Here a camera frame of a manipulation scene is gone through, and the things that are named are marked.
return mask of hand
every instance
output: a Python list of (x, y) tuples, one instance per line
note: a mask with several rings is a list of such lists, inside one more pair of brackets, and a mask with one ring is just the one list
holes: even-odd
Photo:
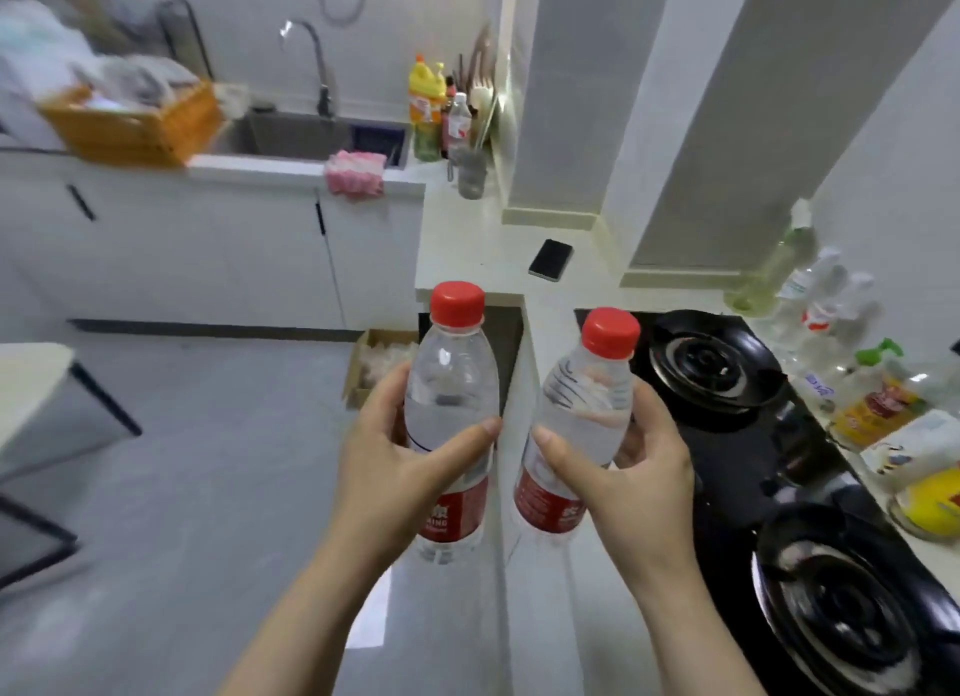
[(410, 364), (370, 393), (340, 452), (337, 494), (326, 542), (379, 576), (413, 542), (437, 498), (494, 444), (501, 420), (490, 417), (429, 454), (391, 440), (402, 426)]
[(615, 462), (601, 468), (543, 426), (533, 435), (543, 458), (586, 504), (620, 576), (633, 595), (700, 577), (693, 550), (690, 451), (664, 401), (633, 379), (633, 418)]

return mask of red bottle cap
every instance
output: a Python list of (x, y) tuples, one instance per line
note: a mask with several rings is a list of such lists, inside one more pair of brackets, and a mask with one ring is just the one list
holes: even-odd
[(641, 324), (629, 312), (614, 307), (599, 307), (583, 323), (583, 346), (607, 360), (627, 360), (641, 338)]
[(430, 294), (430, 318), (444, 327), (473, 327), (483, 321), (483, 289), (469, 281), (444, 281)]

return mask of kitchen sink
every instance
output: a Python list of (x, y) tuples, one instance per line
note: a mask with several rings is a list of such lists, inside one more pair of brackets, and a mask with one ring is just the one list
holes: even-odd
[(210, 143), (213, 156), (327, 160), (339, 151), (381, 153), (388, 168), (407, 159), (408, 125), (367, 119), (324, 119), (290, 112), (250, 112), (225, 125)]

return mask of forearm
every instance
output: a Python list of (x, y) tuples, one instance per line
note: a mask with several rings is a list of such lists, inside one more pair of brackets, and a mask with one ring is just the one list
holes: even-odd
[(347, 636), (377, 572), (326, 542), (260, 626), (219, 696), (314, 696), (336, 682)]
[(630, 591), (650, 630), (668, 696), (765, 696), (699, 571)]

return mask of orange basket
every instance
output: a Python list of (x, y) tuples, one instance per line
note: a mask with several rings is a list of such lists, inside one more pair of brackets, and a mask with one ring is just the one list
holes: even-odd
[(210, 144), (223, 117), (213, 85), (182, 90), (165, 107), (145, 112), (90, 109), (89, 87), (72, 87), (37, 103), (75, 156), (94, 163), (140, 168), (183, 168)]

